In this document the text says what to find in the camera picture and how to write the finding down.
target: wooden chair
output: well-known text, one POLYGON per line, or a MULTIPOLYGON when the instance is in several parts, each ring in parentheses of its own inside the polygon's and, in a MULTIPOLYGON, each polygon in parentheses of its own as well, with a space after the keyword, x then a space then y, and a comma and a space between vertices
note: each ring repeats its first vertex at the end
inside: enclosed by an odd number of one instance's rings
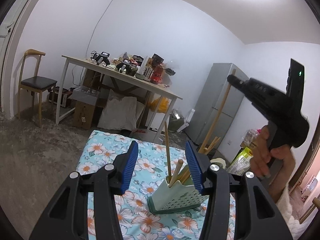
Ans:
MULTIPOLYGON (((57 84, 56 80, 38 76, 38 70, 39 70, 39 65, 40 65, 40 61, 41 61, 41 57, 42 56, 45 56, 44 52, 37 51, 37 50, 34 50, 34 49, 28 49, 24 53, 23 62, 22 62, 21 70, 20 70, 19 88, 18 88, 18 119, 20 119, 20 90, 21 89, 26 89, 26 90, 30 90, 31 91, 31 95, 32 95, 32 111, 34 110, 34 105, 35 105, 35 93, 39 93, 39 106, 38 106, 38 109, 39 109, 39 127, 40 128, 41 128, 42 92, 44 92, 46 90, 49 90, 49 89, 51 89, 53 87, 52 95, 54 97, 55 88, 56 88, 56 84, 57 84), (38 58, 37 63, 36 63, 35 74, 34 74, 34 76, 32 78, 21 80, 22 79, 22 72, 23 72, 24 63, 26 61, 26 57, 27 56, 31 56, 31 55, 39 55, 39 58, 38 58)), ((53 100, 51 100, 51 109, 53 111, 53 100)))

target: refrigerator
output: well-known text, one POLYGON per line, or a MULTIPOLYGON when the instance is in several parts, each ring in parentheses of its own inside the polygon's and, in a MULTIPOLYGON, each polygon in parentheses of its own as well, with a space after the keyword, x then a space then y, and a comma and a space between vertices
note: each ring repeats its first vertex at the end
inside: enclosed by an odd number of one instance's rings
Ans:
MULTIPOLYGON (((212 65, 208 78, 194 108, 195 112, 193 117, 189 126, 185 128, 186 134, 195 144, 199 145, 204 141, 227 90, 227 76, 232 73, 233 69, 236 69, 235 75, 238 78, 244 81, 249 79, 247 75, 233 63, 214 63, 212 65)), ((217 125, 209 139, 210 143, 216 136, 221 138, 219 143, 215 145, 215 149, 219 147, 229 130, 243 98, 244 95, 239 90, 231 87, 217 125)))

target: white table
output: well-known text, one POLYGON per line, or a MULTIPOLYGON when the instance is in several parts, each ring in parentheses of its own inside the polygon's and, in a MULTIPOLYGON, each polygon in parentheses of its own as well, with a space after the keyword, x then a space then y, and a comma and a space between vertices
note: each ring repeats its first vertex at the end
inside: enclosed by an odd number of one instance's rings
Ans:
MULTIPOLYGON (((151 118, 150 123, 148 125, 148 129, 150 128, 150 125, 152 124, 152 121, 153 121, 154 117, 156 116, 156 113, 158 111, 158 108, 160 106, 160 102, 162 101, 162 98, 171 99, 171 103, 169 104, 168 110, 164 115, 164 118, 158 128, 158 131, 157 131, 156 136, 153 141, 155 141, 155 139, 159 137, 159 135, 164 127, 164 122, 168 119, 169 114, 171 113, 173 105, 176 102, 177 98, 182 99, 181 97, 172 93, 167 88, 163 88, 158 85, 152 84, 150 82, 147 82, 147 81, 144 81, 141 79, 137 79, 136 77, 129 76, 125 73, 119 73, 115 69, 106 68, 106 67, 102 66, 101 64, 98 66, 96 63, 94 63, 90 60, 78 59, 78 58, 68 57, 68 56, 64 56, 64 55, 62 55, 62 57, 66 58, 66 63, 64 65, 63 72, 61 75, 60 84, 59 84, 60 88, 59 88, 59 94, 58 94, 58 102, 61 101, 63 84, 64 84, 64 80, 66 78, 67 70, 68 70, 70 63, 87 68, 87 69, 94 70, 96 72, 105 74, 107 76, 110 76, 110 77, 113 77, 113 78, 116 78, 119 80, 122 80, 122 81, 127 82, 129 84, 132 84, 134 86, 141 87, 141 88, 148 90, 152 93, 160 95, 159 103, 157 104, 156 110, 154 111, 154 113, 152 115, 152 118, 151 118)), ((75 108, 71 109, 70 111, 68 111, 65 114, 63 114, 62 116, 60 116, 60 104, 57 104, 56 124, 59 124, 59 122, 62 119, 64 119, 68 114, 72 113, 74 110, 75 110, 75 108)))

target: blue gripper pad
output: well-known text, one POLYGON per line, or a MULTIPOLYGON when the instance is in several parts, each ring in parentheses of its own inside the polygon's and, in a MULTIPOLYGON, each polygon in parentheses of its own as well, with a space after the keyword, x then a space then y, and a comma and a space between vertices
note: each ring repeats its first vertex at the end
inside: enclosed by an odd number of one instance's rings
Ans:
POLYGON ((122 170, 122 184, 120 190, 122 194, 129 188, 130 181, 133 174, 133 169, 136 165, 138 158, 138 143, 136 141, 132 141, 128 152, 126 153, 128 156, 127 162, 122 170))
POLYGON ((199 194, 206 195, 206 189, 211 187, 209 180, 206 178, 207 169, 211 165, 210 160, 207 155, 196 152, 193 143, 190 141, 186 142, 185 152, 193 184, 199 194))

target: floral mattress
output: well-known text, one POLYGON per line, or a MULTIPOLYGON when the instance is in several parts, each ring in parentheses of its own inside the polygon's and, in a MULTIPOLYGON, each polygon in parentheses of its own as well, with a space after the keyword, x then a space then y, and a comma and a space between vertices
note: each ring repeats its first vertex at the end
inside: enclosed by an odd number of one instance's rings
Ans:
MULTIPOLYGON (((81 174, 96 172, 112 163, 118 154, 127 152, 132 142, 125 136, 94 130, 80 157, 77 171, 81 174)), ((115 196, 116 210, 124 240, 190 240, 198 239, 204 222, 207 202, 199 208, 182 213, 153 215, 149 212, 147 198, 168 175, 165 146, 136 140, 139 155, 129 189, 115 196)), ((170 147, 172 173, 178 159, 187 163, 184 150, 170 147)), ((230 195, 228 240, 234 239, 236 208, 230 195)), ((88 198, 89 240, 95 240, 93 193, 88 198)))

